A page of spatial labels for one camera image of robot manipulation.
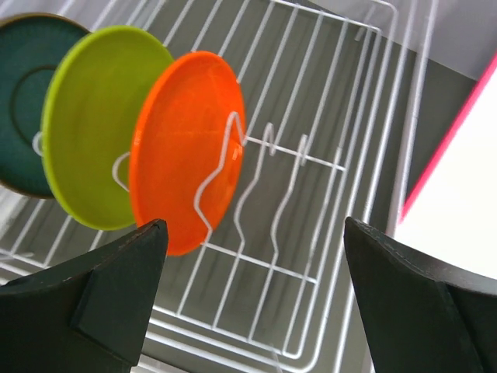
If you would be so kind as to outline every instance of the lime green plate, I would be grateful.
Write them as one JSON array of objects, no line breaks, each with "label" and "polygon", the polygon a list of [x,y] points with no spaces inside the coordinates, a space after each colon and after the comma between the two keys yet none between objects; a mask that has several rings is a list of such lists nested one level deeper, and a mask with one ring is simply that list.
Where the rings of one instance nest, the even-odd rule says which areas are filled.
[{"label": "lime green plate", "polygon": [[87,33],[83,26],[47,13],[0,21],[0,183],[6,187],[53,197],[32,141],[55,69]]},{"label": "lime green plate", "polygon": [[[43,106],[43,167],[58,202],[83,225],[134,223],[129,193],[112,168],[130,151],[141,106],[172,62],[151,34],[111,26],[81,39],[58,66]],[[127,180],[124,163],[120,169]]]}]

